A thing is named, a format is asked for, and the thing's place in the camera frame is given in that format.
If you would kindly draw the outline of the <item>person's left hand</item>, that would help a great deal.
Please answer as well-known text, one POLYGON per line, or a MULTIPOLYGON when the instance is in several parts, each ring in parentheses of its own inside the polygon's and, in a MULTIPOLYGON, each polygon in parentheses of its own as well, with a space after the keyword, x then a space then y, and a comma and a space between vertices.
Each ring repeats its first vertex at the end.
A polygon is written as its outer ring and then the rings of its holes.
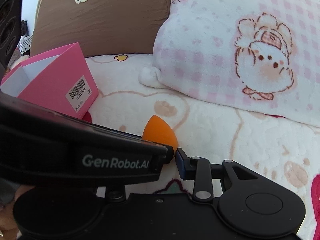
POLYGON ((6 240, 15 240, 17 239, 18 236, 18 226, 14 220, 13 216, 13 207, 15 204, 15 201, 24 193, 27 191, 31 190, 34 188, 33 186, 27 186, 27 185, 22 185, 20 186, 15 195, 13 200, 1 207, 1 239, 6 239, 6 240))

